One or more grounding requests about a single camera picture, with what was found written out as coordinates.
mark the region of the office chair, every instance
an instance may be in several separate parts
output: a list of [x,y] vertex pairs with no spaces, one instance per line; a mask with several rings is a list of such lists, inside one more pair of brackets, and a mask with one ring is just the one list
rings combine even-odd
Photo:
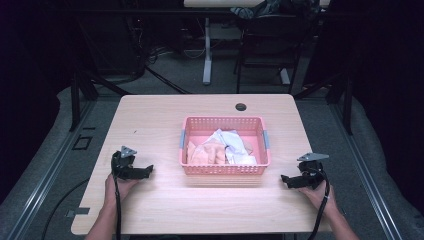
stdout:
[[290,94],[301,45],[310,33],[311,26],[309,20],[295,15],[263,15],[242,20],[241,44],[234,67],[234,74],[237,73],[237,93],[240,93],[243,66],[278,69],[277,75],[284,68],[293,69],[288,89]]

